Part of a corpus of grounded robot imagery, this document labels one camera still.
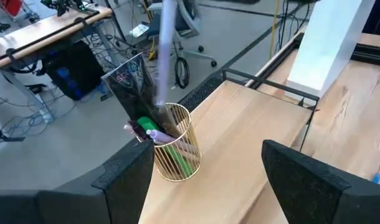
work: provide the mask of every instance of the gray floor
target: gray floor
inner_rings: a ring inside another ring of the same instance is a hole
[[[269,0],[261,0],[260,3],[251,6],[210,0],[203,0],[201,3],[267,14],[273,14],[275,10],[275,1]],[[146,21],[145,14],[141,13],[137,5],[133,7],[129,1],[122,1],[117,6],[115,3],[112,5],[124,33],[128,33],[132,23]],[[305,12],[305,8],[300,9],[297,17],[302,18]],[[268,31],[273,21],[271,16],[205,6],[201,6],[201,14],[201,35],[186,40],[184,46],[196,49],[198,45],[203,45],[206,54],[215,56],[218,67],[211,68],[208,60],[189,58],[190,84],[185,90],[171,90],[169,101],[178,101],[223,65],[255,73],[268,61],[270,34],[249,52],[243,50]],[[290,22],[287,23],[286,35],[289,34],[289,24]],[[113,34],[110,23],[104,26],[108,33]],[[244,57],[231,61],[241,52]],[[47,76],[19,75],[19,78],[26,84],[42,82],[52,86]],[[1,76],[0,96],[11,103],[27,104],[27,99]],[[0,143],[0,189],[52,189],[99,166],[124,146],[133,137],[123,130],[123,125],[128,120],[125,110],[116,98],[104,102],[100,102],[99,99],[100,94],[96,93],[87,96],[84,100],[86,102],[74,104],[70,99],[63,97],[51,106],[57,117],[60,117],[57,121],[48,127],[42,124],[32,129],[29,134],[35,136],[27,137],[24,142]],[[30,116],[32,113],[25,106],[17,107],[4,103],[0,106],[0,125],[14,116]],[[36,134],[44,128],[46,129],[43,133]]]

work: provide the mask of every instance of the wooden tabletop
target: wooden tabletop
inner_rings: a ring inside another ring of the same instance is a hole
[[[88,24],[92,24],[100,19],[108,17],[112,14],[112,10],[107,7],[87,6],[90,9],[98,10],[100,13],[87,19],[86,22]],[[35,24],[31,24],[29,26],[23,27],[19,30],[11,32],[10,34],[5,35],[4,37],[0,37],[0,56],[6,54],[7,49],[19,49],[23,46],[29,45],[45,36],[48,36],[61,28],[67,27],[70,24],[74,23],[74,20],[78,17],[86,18],[88,14],[83,12],[78,12],[76,10],[70,10],[66,12],[64,15],[57,17],[57,15],[50,16],[46,19],[36,22]],[[25,49],[15,53],[13,56],[15,58],[22,58],[26,55],[29,55],[36,50],[39,50],[46,45],[49,45],[59,39],[62,39],[68,35],[73,34],[83,27],[83,24],[77,24],[68,29],[65,29],[43,41],[40,41],[36,44],[30,45]],[[8,57],[0,59],[0,67],[3,67],[9,64],[11,61]]]
[[[180,183],[154,169],[140,223],[240,223],[267,183],[262,141],[291,145],[311,111],[224,82],[191,114],[201,168]]]
[[[380,46],[380,36],[362,34],[360,44]],[[297,51],[268,78],[285,84]],[[261,85],[279,98],[284,92]],[[371,180],[380,169],[380,66],[350,61],[317,105],[302,153]],[[243,223],[288,223],[269,184]]]

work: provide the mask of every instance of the light wood surface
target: light wood surface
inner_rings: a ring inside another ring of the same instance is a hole
[[[359,43],[380,46],[380,36],[362,34]],[[292,52],[269,80],[285,84],[296,54]],[[285,98],[283,91],[270,86],[261,85],[259,91]],[[302,153],[371,180],[380,171],[380,66],[350,61],[317,108]],[[271,186],[265,187],[243,223],[288,223]]]
[[[310,113],[224,82],[192,112],[199,172],[172,183],[154,170],[140,223],[240,223],[267,183],[262,141],[291,145]]]
[[[112,10],[106,7],[101,7],[101,6],[95,7],[91,5],[89,6],[89,8],[98,10],[100,13],[97,14],[96,16],[93,16],[87,19],[86,22],[88,24],[92,24],[112,14]],[[74,20],[76,18],[78,17],[85,18],[87,16],[88,14],[85,14],[83,12],[70,10],[69,12],[66,12],[64,15],[60,17],[57,17],[57,15],[54,15],[54,16],[45,18],[39,22],[36,22],[35,24],[31,24],[29,26],[26,26],[24,28],[11,32],[10,34],[5,35],[4,37],[0,37],[0,56],[5,55],[7,49],[10,49],[10,48],[18,49],[27,44],[33,43],[36,40],[39,40],[61,28],[64,28],[74,23]],[[53,35],[52,37],[49,37],[43,41],[40,41],[36,44],[31,45],[30,47],[27,47],[15,53],[13,56],[15,58],[22,58],[26,55],[29,55],[32,52],[35,52],[36,50],[39,50],[45,47],[46,45],[49,45],[59,39],[62,39],[68,35],[73,34],[74,32],[80,30],[82,27],[83,27],[82,23],[72,26],[68,29],[65,29],[62,32],[59,32],[58,34]],[[1,59],[0,67],[3,67],[9,64],[10,62],[11,60],[8,57]]]

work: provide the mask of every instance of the wire cup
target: wire cup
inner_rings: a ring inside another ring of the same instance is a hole
[[[190,112],[182,105],[166,103],[173,121],[181,133],[172,142],[154,146],[154,162],[159,174],[170,181],[179,182],[192,177],[201,166],[201,153],[192,127]]]

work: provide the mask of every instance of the electronic equipment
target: electronic equipment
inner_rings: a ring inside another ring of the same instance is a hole
[[[87,10],[83,5],[82,0],[40,0],[40,3],[49,9],[56,9],[57,16],[62,16],[64,13],[68,12],[70,8],[74,8],[78,11]]]
[[[47,73],[61,91],[73,100],[80,100],[101,83],[102,66],[83,41],[42,59],[42,71]]]
[[[380,223],[380,185],[272,140],[262,160],[289,224]]]
[[[56,189],[0,190],[0,224],[137,224],[153,162],[153,142],[134,141]]]

